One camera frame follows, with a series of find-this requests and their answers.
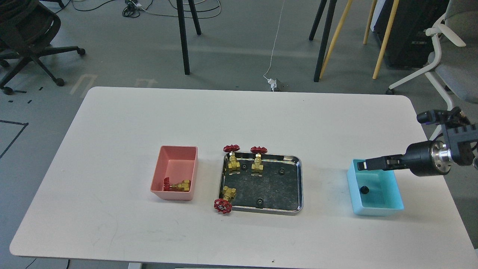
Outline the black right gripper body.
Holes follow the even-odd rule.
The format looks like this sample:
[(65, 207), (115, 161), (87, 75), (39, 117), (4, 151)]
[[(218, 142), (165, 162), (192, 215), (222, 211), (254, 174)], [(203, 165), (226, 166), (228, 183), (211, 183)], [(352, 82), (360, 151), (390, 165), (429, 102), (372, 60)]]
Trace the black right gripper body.
[(452, 165), (447, 151), (446, 144), (437, 140), (413, 143), (405, 154), (387, 157), (387, 170), (408, 169), (416, 176), (447, 175)]

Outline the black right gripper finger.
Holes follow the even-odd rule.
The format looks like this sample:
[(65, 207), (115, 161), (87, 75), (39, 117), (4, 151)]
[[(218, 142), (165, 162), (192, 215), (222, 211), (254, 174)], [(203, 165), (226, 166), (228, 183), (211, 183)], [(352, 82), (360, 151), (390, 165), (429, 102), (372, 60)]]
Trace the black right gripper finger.
[(357, 170), (358, 171), (363, 171), (363, 170), (384, 170), (388, 171), (391, 170), (390, 165), (388, 164), (388, 157), (387, 156), (382, 156), (382, 157), (376, 157), (376, 158), (371, 158), (368, 160), (362, 160), (357, 162)]

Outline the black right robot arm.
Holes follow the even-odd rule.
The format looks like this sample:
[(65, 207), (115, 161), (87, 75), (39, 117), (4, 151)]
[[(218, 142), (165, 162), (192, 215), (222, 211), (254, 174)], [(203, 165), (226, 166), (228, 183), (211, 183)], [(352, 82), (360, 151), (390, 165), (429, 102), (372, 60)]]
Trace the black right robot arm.
[(420, 124), (436, 124), (442, 128), (444, 142), (427, 140), (408, 146), (405, 154), (385, 155), (358, 161), (359, 170), (411, 170), (416, 176), (447, 175), (452, 164), (469, 166), (475, 161), (477, 126), (471, 124), (459, 107), (450, 111), (432, 109), (417, 115)]

